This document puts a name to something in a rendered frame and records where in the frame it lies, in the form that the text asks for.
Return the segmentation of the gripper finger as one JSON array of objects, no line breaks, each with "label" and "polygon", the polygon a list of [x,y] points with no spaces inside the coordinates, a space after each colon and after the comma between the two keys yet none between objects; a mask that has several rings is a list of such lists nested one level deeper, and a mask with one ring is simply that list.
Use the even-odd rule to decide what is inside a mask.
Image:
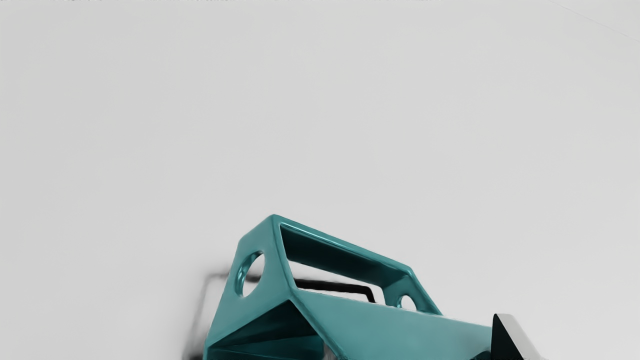
[{"label": "gripper finger", "polygon": [[546,360],[511,314],[496,313],[490,344],[491,360]]}]

